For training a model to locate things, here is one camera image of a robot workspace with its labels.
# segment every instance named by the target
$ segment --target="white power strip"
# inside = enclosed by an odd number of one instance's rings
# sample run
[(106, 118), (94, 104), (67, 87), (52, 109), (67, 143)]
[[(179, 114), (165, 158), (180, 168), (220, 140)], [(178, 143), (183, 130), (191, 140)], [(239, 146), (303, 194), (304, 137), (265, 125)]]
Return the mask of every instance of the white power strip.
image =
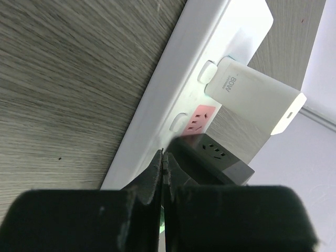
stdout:
[(221, 104), (198, 80), (207, 62), (225, 56), (247, 65), (273, 23), (265, 0), (189, 0), (120, 144), (101, 189), (120, 189), (139, 175), (158, 149), (184, 132), (199, 105)]

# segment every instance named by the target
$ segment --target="black power adapter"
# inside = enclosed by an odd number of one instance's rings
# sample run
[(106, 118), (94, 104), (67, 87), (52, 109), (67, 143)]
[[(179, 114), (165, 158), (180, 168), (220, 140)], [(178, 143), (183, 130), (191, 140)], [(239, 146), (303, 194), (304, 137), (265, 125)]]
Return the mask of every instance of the black power adapter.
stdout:
[(200, 185), (245, 185), (254, 174), (247, 164), (207, 134), (176, 138), (167, 151)]

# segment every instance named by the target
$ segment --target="white wall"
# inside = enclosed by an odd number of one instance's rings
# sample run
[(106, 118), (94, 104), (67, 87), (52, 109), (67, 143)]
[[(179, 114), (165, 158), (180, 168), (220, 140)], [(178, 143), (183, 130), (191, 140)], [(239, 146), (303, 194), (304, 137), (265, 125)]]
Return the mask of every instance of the white wall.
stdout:
[(336, 121), (336, 1), (327, 0), (302, 91), (307, 106)]
[(298, 114), (249, 164), (250, 185), (285, 185), (302, 199), (323, 252), (336, 251), (336, 134)]

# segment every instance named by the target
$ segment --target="wood grain surface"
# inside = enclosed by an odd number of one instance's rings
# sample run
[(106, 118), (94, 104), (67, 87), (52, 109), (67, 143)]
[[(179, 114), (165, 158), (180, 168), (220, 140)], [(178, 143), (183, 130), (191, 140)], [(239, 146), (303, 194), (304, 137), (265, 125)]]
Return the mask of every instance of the wood grain surface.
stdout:
[[(324, 1), (268, 1), (250, 65), (299, 88)], [(31, 188), (99, 188), (184, 4), (0, 0), (0, 216)], [(247, 162), (268, 139), (225, 109), (209, 134)]]

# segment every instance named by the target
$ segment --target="charger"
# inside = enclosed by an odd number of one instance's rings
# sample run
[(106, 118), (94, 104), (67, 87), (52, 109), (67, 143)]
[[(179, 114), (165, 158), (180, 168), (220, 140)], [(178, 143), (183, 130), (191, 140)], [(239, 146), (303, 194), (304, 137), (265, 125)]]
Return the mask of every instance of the charger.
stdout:
[(282, 133), (306, 102), (306, 96), (230, 57), (223, 58), (205, 93), (264, 132)]

